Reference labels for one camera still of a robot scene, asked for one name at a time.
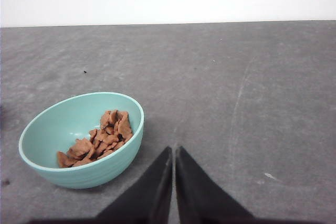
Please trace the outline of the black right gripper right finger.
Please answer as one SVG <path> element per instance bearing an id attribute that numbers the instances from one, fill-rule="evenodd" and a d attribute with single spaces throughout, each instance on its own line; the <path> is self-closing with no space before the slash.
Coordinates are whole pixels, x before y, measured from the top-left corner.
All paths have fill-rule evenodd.
<path id="1" fill-rule="evenodd" d="M 223 191 L 180 146 L 175 160 L 180 223 L 255 223 L 248 210 Z"/>

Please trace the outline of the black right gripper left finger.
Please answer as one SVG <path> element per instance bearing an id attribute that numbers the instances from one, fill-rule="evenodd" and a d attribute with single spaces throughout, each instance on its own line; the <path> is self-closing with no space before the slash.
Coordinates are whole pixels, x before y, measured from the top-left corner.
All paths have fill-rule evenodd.
<path id="1" fill-rule="evenodd" d="M 172 149 L 166 147 L 144 174 L 97 215 L 101 223 L 168 223 Z"/>

